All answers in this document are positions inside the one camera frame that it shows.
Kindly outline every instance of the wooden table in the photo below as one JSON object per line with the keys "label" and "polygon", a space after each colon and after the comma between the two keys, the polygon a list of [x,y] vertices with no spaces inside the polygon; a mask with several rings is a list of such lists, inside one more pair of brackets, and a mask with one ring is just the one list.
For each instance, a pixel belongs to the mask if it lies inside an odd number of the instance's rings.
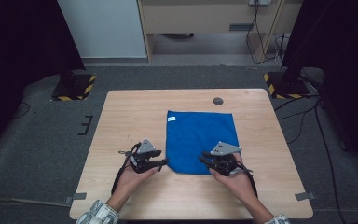
{"label": "wooden table", "polygon": [[[222,105],[213,99],[220,97]],[[269,96],[261,89],[110,91],[77,187],[86,200],[75,200],[71,218],[92,203],[110,196],[129,150],[148,138],[165,158],[168,110],[232,113],[244,164],[254,171],[260,201],[274,214],[309,218],[304,192]],[[168,166],[133,193],[120,211],[122,219],[246,219],[252,218],[230,192],[211,175],[179,175]]]}

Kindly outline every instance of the white cabinet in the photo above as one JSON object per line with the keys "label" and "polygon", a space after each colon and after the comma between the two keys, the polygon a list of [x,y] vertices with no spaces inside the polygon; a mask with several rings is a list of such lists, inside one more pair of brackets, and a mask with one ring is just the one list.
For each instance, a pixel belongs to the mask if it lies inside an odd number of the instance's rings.
{"label": "white cabinet", "polygon": [[136,0],[58,0],[82,58],[146,58]]}

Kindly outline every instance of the black and yellow tape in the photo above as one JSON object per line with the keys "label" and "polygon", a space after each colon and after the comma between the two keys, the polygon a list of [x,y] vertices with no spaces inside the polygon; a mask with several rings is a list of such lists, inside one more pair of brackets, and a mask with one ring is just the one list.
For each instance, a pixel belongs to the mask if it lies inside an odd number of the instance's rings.
{"label": "black and yellow tape", "polygon": [[89,82],[87,84],[86,89],[84,90],[84,93],[77,96],[70,96],[70,95],[60,95],[57,97],[52,97],[51,100],[53,101],[71,101],[71,100],[85,100],[90,94],[90,91],[92,89],[92,86],[94,85],[94,81],[97,77],[96,76],[90,76]]}
{"label": "black and yellow tape", "polygon": [[267,83],[269,94],[271,95],[271,97],[273,99],[298,99],[298,98],[303,98],[303,97],[306,97],[306,98],[309,97],[308,94],[278,94],[275,91],[275,88],[271,82],[271,79],[269,78],[269,74],[264,74],[264,80]]}

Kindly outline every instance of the blue towel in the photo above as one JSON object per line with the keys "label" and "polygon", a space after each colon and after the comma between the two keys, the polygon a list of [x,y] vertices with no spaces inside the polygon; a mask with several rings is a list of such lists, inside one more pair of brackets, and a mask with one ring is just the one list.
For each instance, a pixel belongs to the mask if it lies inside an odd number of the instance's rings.
{"label": "blue towel", "polygon": [[168,166],[176,173],[209,175],[199,156],[219,141],[239,146],[232,114],[168,111],[165,148]]}

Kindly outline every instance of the sleeve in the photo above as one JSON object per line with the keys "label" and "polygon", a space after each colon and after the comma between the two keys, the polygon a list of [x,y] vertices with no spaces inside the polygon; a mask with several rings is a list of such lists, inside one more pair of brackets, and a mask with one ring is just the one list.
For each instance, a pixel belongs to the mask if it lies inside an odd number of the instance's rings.
{"label": "sleeve", "polygon": [[290,224],[290,221],[284,215],[278,215],[264,224]]}
{"label": "sleeve", "polygon": [[97,200],[91,209],[77,220],[76,224],[116,224],[118,219],[117,211]]}

